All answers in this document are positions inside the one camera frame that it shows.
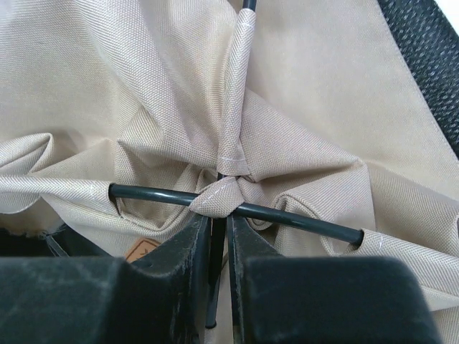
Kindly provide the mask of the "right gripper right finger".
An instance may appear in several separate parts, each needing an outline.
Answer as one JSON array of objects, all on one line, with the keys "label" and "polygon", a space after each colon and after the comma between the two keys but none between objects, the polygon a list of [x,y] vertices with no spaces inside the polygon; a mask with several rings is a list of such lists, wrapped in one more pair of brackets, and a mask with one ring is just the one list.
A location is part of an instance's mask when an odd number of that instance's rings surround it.
[{"label": "right gripper right finger", "polygon": [[439,343],[413,273],[389,257],[287,258],[227,219],[236,343]]}]

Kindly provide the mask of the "beige fabric pet tent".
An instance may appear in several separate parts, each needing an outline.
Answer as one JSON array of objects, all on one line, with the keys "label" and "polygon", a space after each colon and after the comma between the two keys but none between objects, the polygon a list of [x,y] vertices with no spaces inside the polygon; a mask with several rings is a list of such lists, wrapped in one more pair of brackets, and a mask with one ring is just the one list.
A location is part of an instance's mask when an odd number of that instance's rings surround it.
[{"label": "beige fabric pet tent", "polygon": [[458,39],[428,1],[3,1],[1,227],[114,255],[200,193],[363,229],[458,341]]}]

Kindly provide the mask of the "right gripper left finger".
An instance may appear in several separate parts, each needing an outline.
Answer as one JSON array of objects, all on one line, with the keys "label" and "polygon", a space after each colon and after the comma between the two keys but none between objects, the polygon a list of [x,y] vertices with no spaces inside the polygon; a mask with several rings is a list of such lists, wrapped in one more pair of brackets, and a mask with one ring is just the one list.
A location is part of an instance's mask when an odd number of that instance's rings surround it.
[{"label": "right gripper left finger", "polygon": [[1,233],[3,343],[202,343],[210,220],[134,262]]}]

